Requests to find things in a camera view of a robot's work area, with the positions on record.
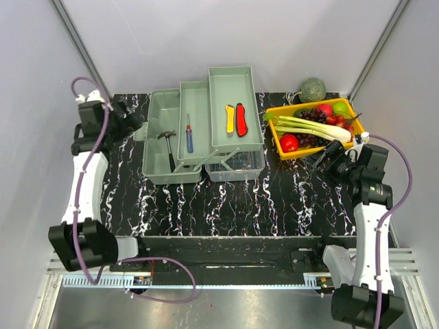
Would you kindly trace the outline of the black handled hammer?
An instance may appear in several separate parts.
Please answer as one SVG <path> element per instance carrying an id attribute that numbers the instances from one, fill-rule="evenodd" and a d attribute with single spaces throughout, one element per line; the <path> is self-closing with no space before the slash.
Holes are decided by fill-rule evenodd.
<path id="1" fill-rule="evenodd" d="M 173 173 L 176 169 L 174 156 L 172 154 L 171 149 L 171 141 L 170 138 L 176 135 L 176 131 L 164 131 L 161 134 L 158 135 L 157 139 L 165 138 L 167 143 L 167 152 L 168 152 L 168 158 L 169 158 L 169 168 L 170 171 Z"/>

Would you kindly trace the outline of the red utility knife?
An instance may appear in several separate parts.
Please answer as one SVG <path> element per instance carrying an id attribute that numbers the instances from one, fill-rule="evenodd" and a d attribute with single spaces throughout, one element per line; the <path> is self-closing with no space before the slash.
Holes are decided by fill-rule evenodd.
<path id="1" fill-rule="evenodd" d="M 242 103 L 236 105 L 236 132 L 238 137 L 244 137 L 248 133 L 246 123 L 246 109 Z"/>

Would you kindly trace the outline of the clear plastic tool box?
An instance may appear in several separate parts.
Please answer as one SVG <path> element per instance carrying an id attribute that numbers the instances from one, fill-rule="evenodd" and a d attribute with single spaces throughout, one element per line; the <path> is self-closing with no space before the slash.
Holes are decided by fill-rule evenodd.
<path id="1" fill-rule="evenodd" d="M 231 137 L 226 133 L 226 110 L 242 103 L 248 133 Z M 193 137 L 193 153 L 187 152 L 187 114 Z M 164 131 L 170 138 L 176 169 L 169 168 Z M 203 81 L 181 82 L 178 88 L 155 90 L 150 95 L 146 122 L 134 135 L 144 143 L 143 175 L 155 185 L 199 182 L 205 170 L 214 182 L 257 179 L 265 167 L 263 134 L 249 66 L 211 67 Z"/>

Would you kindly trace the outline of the yellow utility knife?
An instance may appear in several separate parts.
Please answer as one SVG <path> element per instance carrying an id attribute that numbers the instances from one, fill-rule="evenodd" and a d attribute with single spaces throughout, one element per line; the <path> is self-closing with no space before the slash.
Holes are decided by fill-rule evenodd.
<path id="1" fill-rule="evenodd" d="M 234 124 L 235 107 L 230 104 L 227 104 L 225 106 L 225 110 L 226 110 L 226 133 L 227 133 L 227 137 L 231 137 L 235 129 L 235 124 Z"/>

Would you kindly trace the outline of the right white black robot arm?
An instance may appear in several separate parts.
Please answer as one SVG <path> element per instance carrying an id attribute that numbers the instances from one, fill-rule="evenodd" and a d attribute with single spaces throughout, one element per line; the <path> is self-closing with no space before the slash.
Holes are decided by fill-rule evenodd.
<path id="1" fill-rule="evenodd" d="M 334 182 L 344 184 L 351 197 L 357 227 L 356 252 L 334 240 L 312 254 L 312 263 L 328 271 L 334 284 L 331 316 L 360 328 L 389 328 L 405 310 L 397 297 L 390 273 L 388 235 L 393 192 L 383 183 L 388 150 L 360 143 L 346 150 L 340 141 L 329 143 L 314 168 Z"/>

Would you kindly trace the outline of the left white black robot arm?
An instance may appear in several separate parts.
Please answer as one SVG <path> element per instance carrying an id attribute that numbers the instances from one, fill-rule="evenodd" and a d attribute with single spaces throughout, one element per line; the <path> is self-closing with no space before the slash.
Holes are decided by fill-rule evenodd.
<path id="1" fill-rule="evenodd" d="M 60 225 L 48 239 L 67 271 L 113 265 L 125 260 L 132 270 L 146 268 L 149 255 L 135 237 L 117 238 L 101 219 L 104 176 L 115 143 L 141 128 L 141 120 L 118 101 L 107 106 L 98 90 L 78 95 L 80 122 L 73 135 L 73 183 Z"/>

